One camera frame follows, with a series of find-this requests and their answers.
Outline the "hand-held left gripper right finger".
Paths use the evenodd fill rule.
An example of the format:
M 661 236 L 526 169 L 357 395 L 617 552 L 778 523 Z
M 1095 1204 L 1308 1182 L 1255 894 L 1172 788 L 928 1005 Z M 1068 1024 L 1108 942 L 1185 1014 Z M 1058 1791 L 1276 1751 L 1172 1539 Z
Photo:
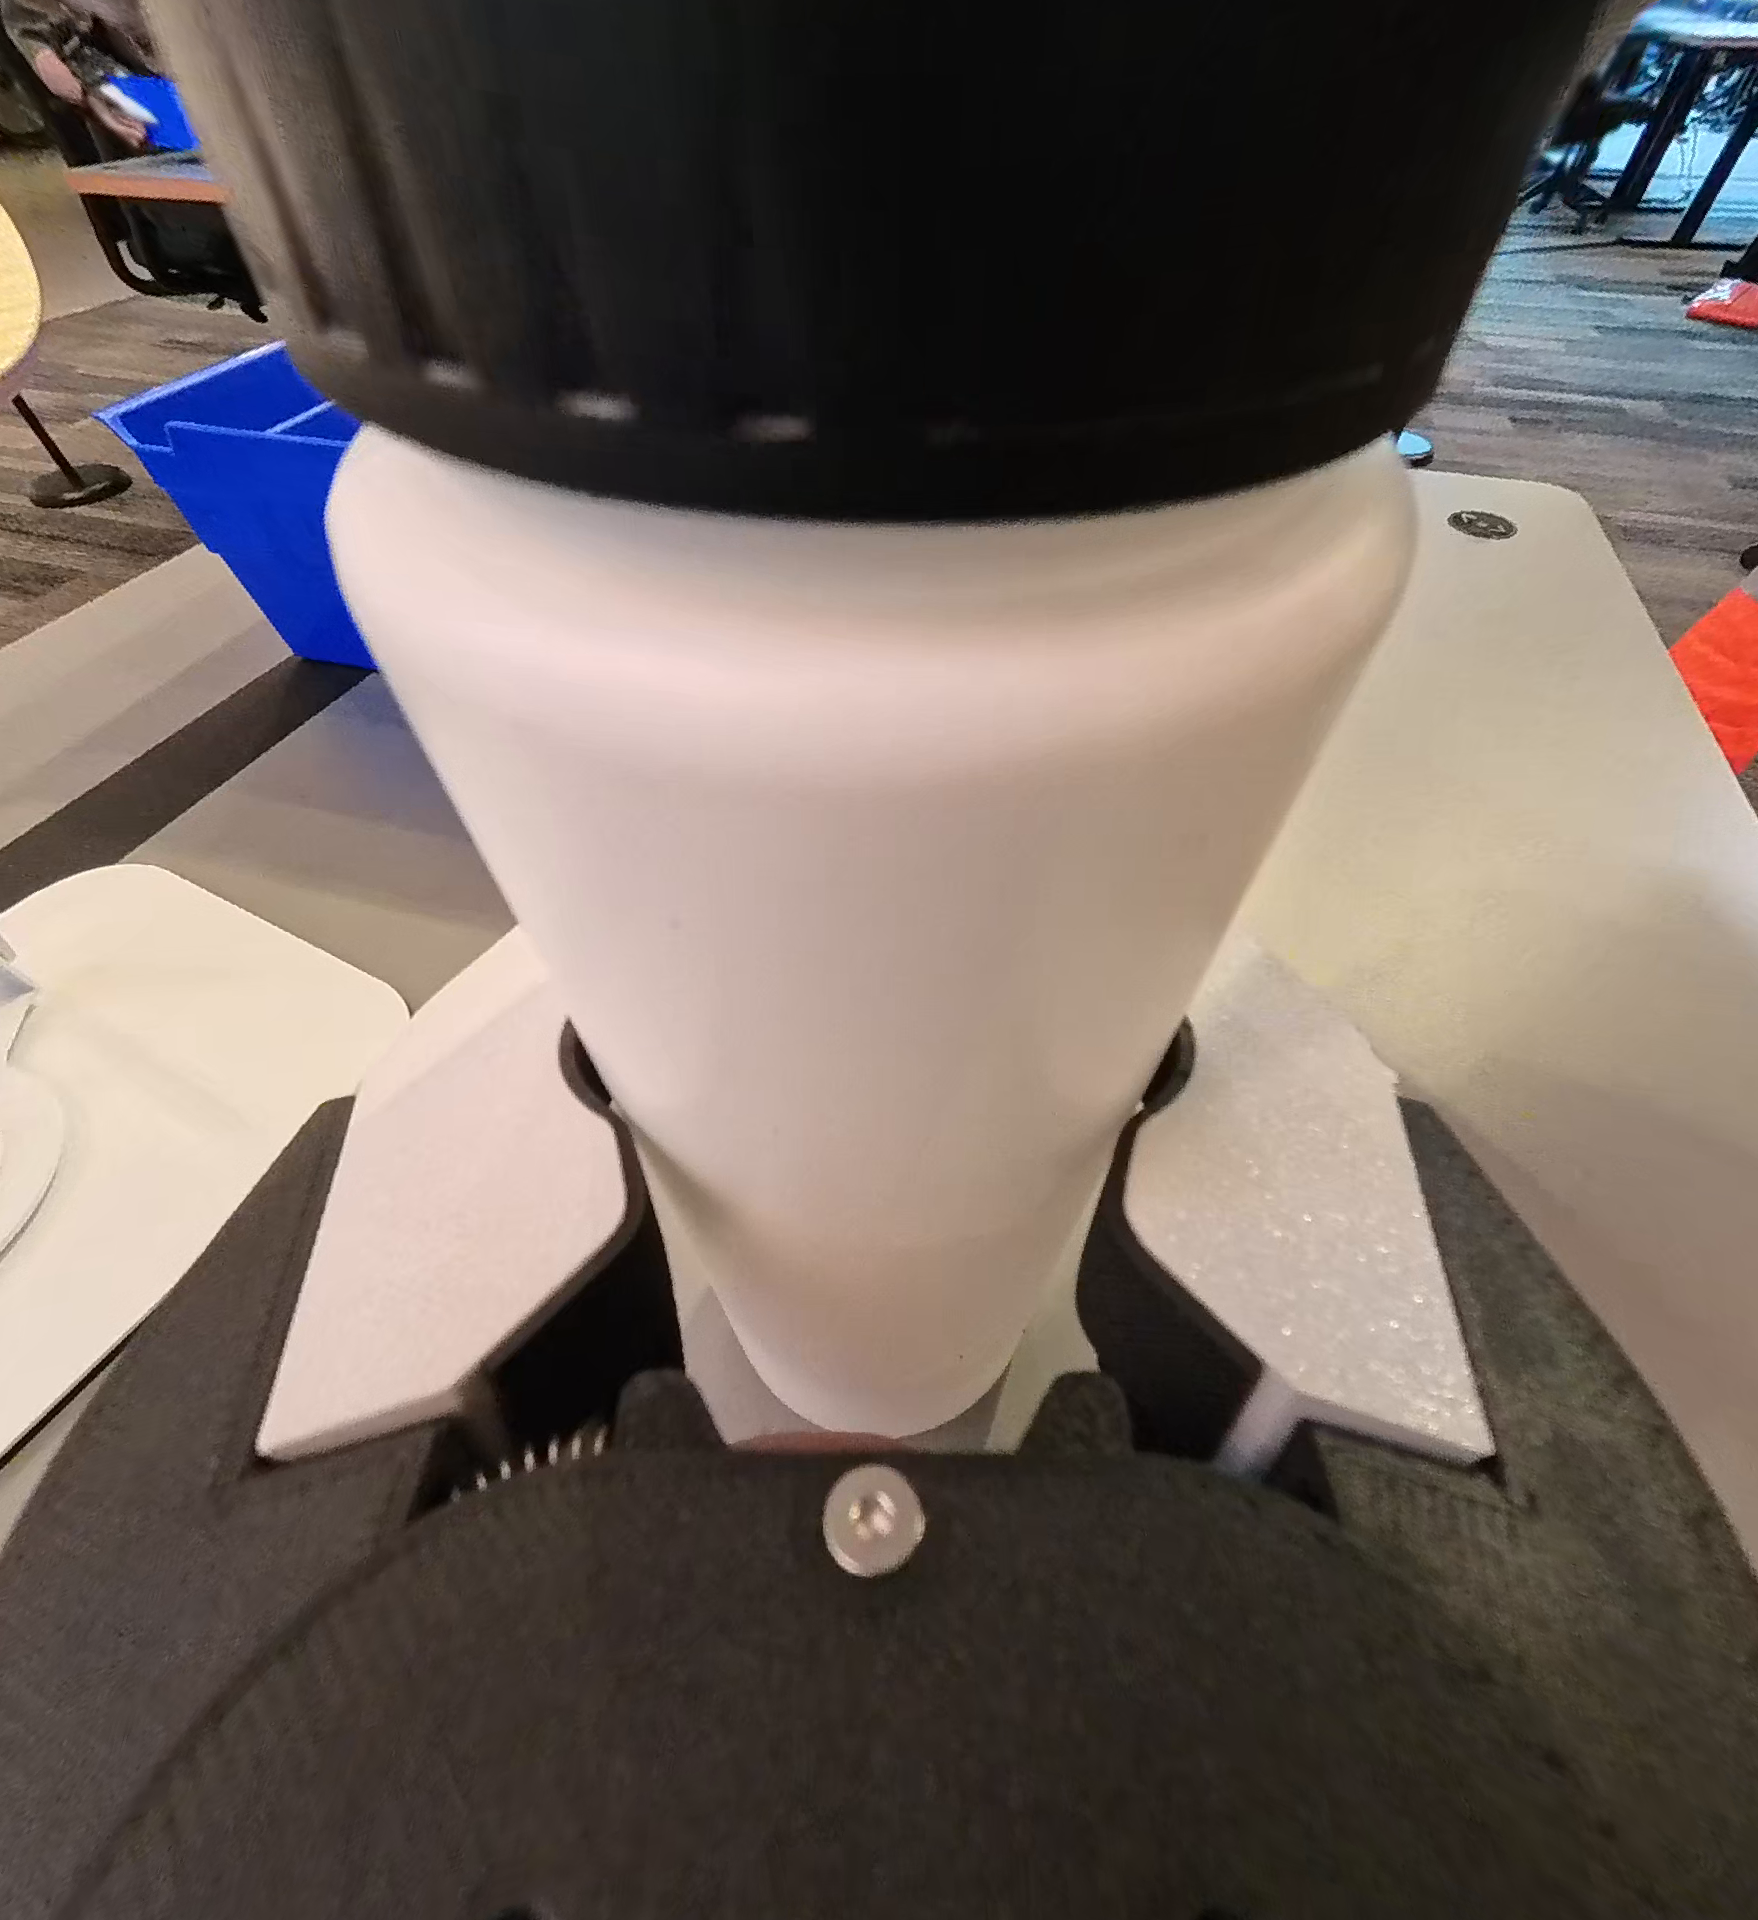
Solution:
M 1115 1144 L 1079 1328 L 1149 1453 L 1242 1477 L 1302 1426 L 1492 1455 L 1395 1072 L 1236 935 Z

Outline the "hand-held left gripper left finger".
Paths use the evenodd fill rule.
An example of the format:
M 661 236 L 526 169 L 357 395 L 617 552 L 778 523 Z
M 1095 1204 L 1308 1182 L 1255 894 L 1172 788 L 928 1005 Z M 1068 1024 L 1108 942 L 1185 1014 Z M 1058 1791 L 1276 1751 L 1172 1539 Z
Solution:
M 526 935 L 436 991 L 354 1095 L 257 1455 L 450 1425 L 547 1440 L 670 1365 L 670 1269 L 624 1125 Z

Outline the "white bottle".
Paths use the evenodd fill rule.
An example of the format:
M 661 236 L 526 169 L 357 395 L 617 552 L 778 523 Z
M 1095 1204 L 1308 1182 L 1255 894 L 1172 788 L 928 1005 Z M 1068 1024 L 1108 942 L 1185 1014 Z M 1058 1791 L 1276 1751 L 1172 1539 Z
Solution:
M 1395 436 L 1076 520 L 607 502 L 363 426 L 339 590 L 768 1389 L 915 1435 L 1036 1319 L 1388 632 Z

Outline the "black bottle lid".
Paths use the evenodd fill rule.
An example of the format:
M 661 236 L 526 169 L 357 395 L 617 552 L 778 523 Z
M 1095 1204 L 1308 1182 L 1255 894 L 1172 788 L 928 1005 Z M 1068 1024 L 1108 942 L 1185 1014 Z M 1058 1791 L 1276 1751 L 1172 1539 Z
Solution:
M 1629 4 L 147 4 L 300 370 L 730 516 L 1102 516 L 1433 396 Z

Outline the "wooden top desk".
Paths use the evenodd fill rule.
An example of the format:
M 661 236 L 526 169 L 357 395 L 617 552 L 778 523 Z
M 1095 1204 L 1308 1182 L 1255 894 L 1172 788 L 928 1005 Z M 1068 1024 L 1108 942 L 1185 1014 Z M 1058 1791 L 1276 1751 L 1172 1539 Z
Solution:
M 1707 251 L 1707 221 L 1758 142 L 1758 4 L 1656 4 L 1620 41 L 1626 72 L 1656 58 L 1649 115 L 1600 206 L 1600 228 L 1623 251 Z M 1730 85 L 1730 122 L 1703 178 L 1683 202 L 1656 202 L 1653 185 L 1667 155 L 1707 108 L 1709 91 Z
M 130 206 L 227 206 L 227 185 L 196 151 L 157 151 L 70 165 L 65 182 L 86 201 Z

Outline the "small blue plastic bin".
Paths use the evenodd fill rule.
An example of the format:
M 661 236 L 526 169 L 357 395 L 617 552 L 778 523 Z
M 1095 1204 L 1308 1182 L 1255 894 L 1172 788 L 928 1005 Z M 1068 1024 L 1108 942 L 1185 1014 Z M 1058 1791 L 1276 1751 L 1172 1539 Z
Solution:
M 165 74 L 113 74 L 95 85 L 96 101 L 143 131 L 147 155 L 192 155 L 200 149 L 180 89 Z

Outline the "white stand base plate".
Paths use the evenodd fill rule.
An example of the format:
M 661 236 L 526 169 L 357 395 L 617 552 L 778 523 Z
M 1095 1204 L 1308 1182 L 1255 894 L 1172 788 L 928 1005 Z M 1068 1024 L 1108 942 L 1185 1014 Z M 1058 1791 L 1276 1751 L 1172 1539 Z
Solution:
M 407 1024 L 384 981 L 145 865 L 0 913 L 36 984 L 13 1064 L 65 1121 L 0 1256 L 0 1469 Z

